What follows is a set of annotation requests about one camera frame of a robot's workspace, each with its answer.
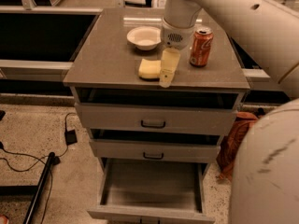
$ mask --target drawer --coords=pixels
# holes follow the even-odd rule
[[[205,215],[199,164],[109,159],[93,218],[135,223],[214,223]]]
[[[213,109],[234,109],[235,103],[245,91],[200,90],[190,86],[187,90],[125,88],[81,88],[76,87],[80,103],[113,105],[151,105],[167,107],[196,107]]]
[[[218,136],[100,131],[94,137],[90,145],[98,158],[210,163],[220,150]]]
[[[83,127],[160,133],[226,135],[236,112],[136,105],[75,105]]]

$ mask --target open drawer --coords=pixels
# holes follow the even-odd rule
[[[214,223],[205,215],[198,163],[109,159],[93,218],[135,223]]]

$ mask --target speckled floor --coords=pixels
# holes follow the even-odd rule
[[[6,111],[0,121],[0,141],[6,151],[26,153],[38,158],[50,152],[59,156],[66,151],[64,118],[69,113],[75,113],[70,99],[62,101],[55,97],[0,95],[0,109]],[[44,224],[107,223],[105,220],[92,219],[86,211],[96,206],[103,173],[77,115],[68,116],[67,129],[76,130],[78,142],[69,146],[60,158],[61,163],[53,167],[52,187],[49,178],[33,223],[41,223],[49,192]],[[12,167],[19,170],[27,169],[36,162],[35,159],[7,154],[3,150],[0,150],[0,158],[6,158]],[[39,163],[28,172],[17,173],[0,160],[0,185],[36,185],[43,167]],[[216,224],[226,224],[231,184],[229,181],[219,182],[216,178],[218,173],[219,167],[213,163],[204,179],[206,213],[216,218]],[[10,223],[22,223],[29,198],[18,197],[17,202],[12,202],[16,199],[8,197],[0,196],[0,199],[0,212],[10,218]]]

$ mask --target power cord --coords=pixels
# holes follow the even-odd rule
[[[73,145],[77,142],[77,136],[75,130],[67,130],[67,117],[70,115],[76,115],[76,113],[68,113],[64,118],[64,138],[67,146]]]
[[[36,166],[36,164],[38,162],[42,162],[44,165],[46,165],[45,162],[42,161],[42,159],[44,158],[47,158],[48,156],[43,156],[42,158],[38,158],[36,156],[33,156],[31,154],[26,154],[26,153],[16,153],[16,152],[10,152],[10,151],[7,151],[4,149],[4,145],[3,143],[0,141],[0,149],[2,149],[5,153],[7,154],[11,154],[11,155],[19,155],[19,156],[25,156],[25,157],[30,157],[32,159],[36,159],[37,161],[31,165],[29,168],[26,168],[26,169],[23,169],[23,170],[19,170],[19,169],[16,169],[14,167],[12,167],[9,163],[9,161],[6,159],[6,158],[0,158],[0,160],[3,160],[7,163],[7,166],[14,172],[18,172],[18,173],[21,173],[21,172],[27,172],[29,171],[30,169],[32,169],[34,166]],[[51,194],[51,191],[52,191],[52,186],[53,186],[53,174],[52,174],[52,171],[50,169],[50,191],[49,191],[49,194],[48,194],[48,197],[47,197],[47,200],[46,200],[46,203],[45,203],[45,207],[44,207],[44,212],[43,212],[43,216],[42,216],[42,219],[41,219],[41,224],[44,222],[44,219],[45,219],[45,215],[46,215],[46,211],[47,211],[47,206],[48,206],[48,202],[49,202],[49,198],[50,198],[50,194]]]
[[[76,113],[68,113],[68,114],[66,114],[66,116],[64,118],[64,138],[65,138],[65,142],[66,142],[66,150],[63,154],[55,157],[53,165],[57,165],[58,163],[60,163],[59,158],[62,157],[67,152],[68,146],[70,146],[72,144],[75,144],[78,141],[77,136],[76,136],[76,131],[75,130],[70,130],[70,131],[67,130],[67,117],[70,116],[70,115],[76,115]],[[23,169],[23,170],[19,170],[19,169],[16,169],[16,168],[12,167],[10,165],[9,161],[6,158],[0,158],[0,160],[5,161],[7,163],[7,166],[14,172],[18,172],[18,173],[27,172],[27,171],[31,170],[33,167],[35,167],[39,162],[42,162],[44,165],[46,165],[46,163],[43,162],[42,160],[47,158],[48,156],[43,156],[41,158],[38,158],[38,157],[33,156],[31,154],[10,152],[10,151],[7,151],[7,150],[4,149],[4,145],[1,141],[0,141],[0,149],[2,149],[7,154],[30,157],[30,158],[36,160],[36,162],[34,164],[32,164],[30,167],[28,167],[26,169]],[[41,219],[41,222],[40,222],[41,224],[44,222],[44,219],[45,219],[47,206],[48,206],[48,202],[49,202],[49,199],[50,199],[50,194],[51,194],[51,191],[52,191],[52,186],[53,186],[53,174],[52,174],[52,171],[50,170],[50,191],[49,191],[46,203],[45,203],[43,216],[42,216],[42,219]]]

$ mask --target countertop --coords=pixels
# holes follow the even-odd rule
[[[164,10],[159,8],[107,8],[92,28],[64,84],[80,87],[118,87],[135,89],[162,89],[158,82],[148,82],[138,76],[142,58],[160,60],[164,46],[141,51],[127,39],[127,33],[137,26],[161,28]],[[196,68],[189,64],[190,45],[181,51],[175,78],[168,89],[210,88],[248,90],[249,83],[232,49],[229,38],[204,10],[198,16],[198,25],[213,29],[214,40],[208,64]]]

